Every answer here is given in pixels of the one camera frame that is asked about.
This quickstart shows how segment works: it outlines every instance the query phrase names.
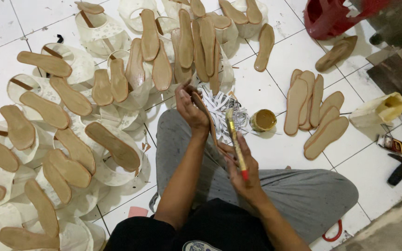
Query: gray sweatpants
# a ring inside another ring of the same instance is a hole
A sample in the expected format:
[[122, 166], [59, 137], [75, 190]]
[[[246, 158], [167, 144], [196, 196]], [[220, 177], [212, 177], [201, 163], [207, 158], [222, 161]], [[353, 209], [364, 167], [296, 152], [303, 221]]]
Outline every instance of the gray sweatpants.
[[[156, 171], [160, 196], [184, 156], [190, 137], [190, 127], [177, 110], [171, 109], [161, 115], [156, 135]], [[225, 166], [224, 158], [209, 136], [194, 204], [220, 198], [252, 213], [251, 207], [232, 187]], [[260, 170], [261, 186], [274, 206], [307, 243], [325, 233], [358, 201], [358, 190], [354, 184], [336, 172], [322, 169], [284, 170], [282, 168], [285, 167], [276, 165], [270, 168], [274, 169]]]

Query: stack of insoles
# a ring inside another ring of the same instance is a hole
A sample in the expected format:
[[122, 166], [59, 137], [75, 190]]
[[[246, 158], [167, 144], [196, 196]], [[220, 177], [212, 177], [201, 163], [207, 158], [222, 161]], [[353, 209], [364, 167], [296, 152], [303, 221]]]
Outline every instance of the stack of insoles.
[[286, 100], [285, 133], [294, 135], [298, 129], [317, 128], [304, 144], [304, 155], [313, 160], [348, 127], [347, 117], [339, 117], [344, 97], [341, 92], [328, 96], [321, 104], [323, 77], [311, 71], [295, 69]]

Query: hammer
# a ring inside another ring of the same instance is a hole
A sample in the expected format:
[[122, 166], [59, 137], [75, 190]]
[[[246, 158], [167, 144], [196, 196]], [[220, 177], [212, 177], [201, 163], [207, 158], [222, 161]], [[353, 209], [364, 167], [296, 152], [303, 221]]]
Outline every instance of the hammer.
[[388, 155], [401, 162], [401, 164], [394, 170], [392, 175], [390, 175], [389, 179], [387, 180], [387, 183], [392, 186], [396, 186], [402, 180], [402, 157], [393, 153], [389, 153]]

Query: red rubber band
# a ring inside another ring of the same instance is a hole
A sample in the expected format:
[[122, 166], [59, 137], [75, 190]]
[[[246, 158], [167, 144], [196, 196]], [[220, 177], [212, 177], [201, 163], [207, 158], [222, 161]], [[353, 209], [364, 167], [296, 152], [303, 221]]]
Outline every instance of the red rubber band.
[[327, 242], [334, 242], [337, 239], [339, 239], [340, 235], [342, 234], [342, 220], [341, 219], [338, 220], [338, 225], [339, 225], [339, 231], [338, 231], [338, 234], [335, 237], [332, 237], [332, 238], [329, 239], [329, 238], [327, 238], [325, 236], [325, 234], [327, 233], [327, 232], [325, 232], [324, 234], [322, 234], [322, 238], [324, 240], [326, 240]]

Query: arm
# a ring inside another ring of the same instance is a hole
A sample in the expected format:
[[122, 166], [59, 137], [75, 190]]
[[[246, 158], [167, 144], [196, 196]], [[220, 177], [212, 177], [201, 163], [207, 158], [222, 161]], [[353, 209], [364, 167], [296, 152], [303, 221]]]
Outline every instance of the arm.
[[[231, 183], [237, 193], [256, 209], [272, 246], [278, 251], [310, 250], [261, 188], [258, 163], [251, 156], [251, 151], [241, 134], [238, 136], [238, 142], [249, 170], [249, 180], [245, 182], [242, 176], [238, 174], [237, 166], [231, 160], [225, 158], [231, 176]], [[225, 151], [235, 154], [233, 147], [226, 144], [221, 144], [221, 147]]]
[[187, 81], [179, 85], [175, 94], [176, 108], [189, 124], [192, 138], [164, 190], [154, 215], [156, 220], [169, 223], [175, 230], [180, 229], [185, 223], [192, 207], [204, 156], [204, 146], [209, 135], [209, 119], [193, 105], [189, 93], [191, 94], [195, 90], [188, 85], [189, 83], [190, 81]]

